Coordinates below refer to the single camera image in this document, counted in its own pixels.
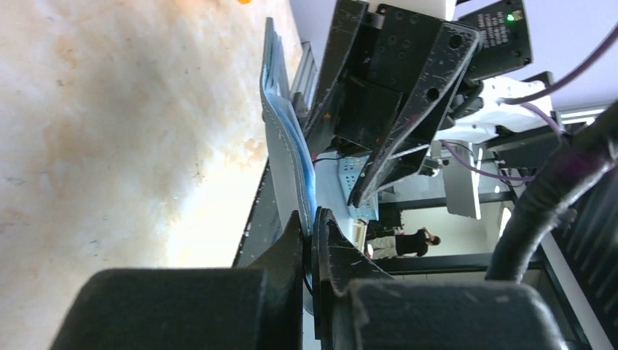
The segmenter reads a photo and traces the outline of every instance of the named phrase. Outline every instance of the ceiling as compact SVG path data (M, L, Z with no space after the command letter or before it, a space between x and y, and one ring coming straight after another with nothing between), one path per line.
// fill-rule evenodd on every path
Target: ceiling
M335 0L290 2L300 38L311 43L316 62L320 65ZM469 1L455 9L455 17L493 2L496 1ZM510 74L515 79L525 79L542 71L551 71L556 79L560 79L594 50L618 18L617 0L525 0L524 4L531 32L533 63ZM560 111L607 104L617 98L618 45L578 80L552 96L554 107Z

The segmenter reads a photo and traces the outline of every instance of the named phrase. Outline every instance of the mounting hole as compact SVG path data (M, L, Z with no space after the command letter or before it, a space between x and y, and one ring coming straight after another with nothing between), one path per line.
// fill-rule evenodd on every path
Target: mounting hole
M463 43L464 43L464 38L462 38L461 35L453 35L452 37L450 37L450 40L448 41L448 46L450 46L451 49L456 49L460 47L461 44Z
M427 90L427 99L430 101L436 101L440 97L440 92L435 87Z

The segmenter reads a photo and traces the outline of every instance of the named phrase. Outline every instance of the white wall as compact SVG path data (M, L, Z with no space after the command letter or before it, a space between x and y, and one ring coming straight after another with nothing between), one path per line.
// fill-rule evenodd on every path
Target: white wall
M304 350L321 349L321 342L316 340L316 328L314 326L313 316L305 309L302 310L302 348Z
M427 227L442 239L439 246L429 247L427 257L490 251L483 221L449 214L445 207L403 211L402 223L406 234Z
M490 251L493 251L498 243L501 210L501 202L485 203L481 205L481 220L485 226L487 248Z
M294 19L303 41L310 41L316 64L321 65L335 0L291 0ZM469 1L455 8L458 18L496 0ZM582 62L616 23L618 1L526 1L528 26L532 33L534 62L509 76L525 79L540 71L564 77ZM573 19L581 23L573 26ZM547 26L550 19L555 26ZM609 50L593 67L568 87L552 95L554 106L595 105L613 101L618 95L615 62L618 50Z

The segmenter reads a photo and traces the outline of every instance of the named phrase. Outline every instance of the person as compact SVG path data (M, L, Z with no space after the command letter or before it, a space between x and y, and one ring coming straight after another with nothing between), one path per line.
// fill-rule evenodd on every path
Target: person
M432 235L426 227L423 227L413 235L375 238L367 243L374 249L373 259L385 259L403 254L415 254L415 257L422 257L427 254L429 246L437 246L440 242L440 237Z

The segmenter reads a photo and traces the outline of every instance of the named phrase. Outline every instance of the white robot part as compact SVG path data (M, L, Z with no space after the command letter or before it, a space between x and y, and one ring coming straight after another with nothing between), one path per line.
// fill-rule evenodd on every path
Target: white robot part
M545 126L538 115L521 106L501 103L501 99L528 96L545 89L543 82L518 82L508 77L495 77L483 81L480 98L483 108L478 112L455 120L455 126L436 133L434 140L461 140L479 144L497 137L496 127L503 126L515 133L521 133ZM532 101L549 115L552 100L549 96Z
M457 0L367 0L367 2L369 12L377 12L380 4L386 4L441 20L453 20L457 4Z

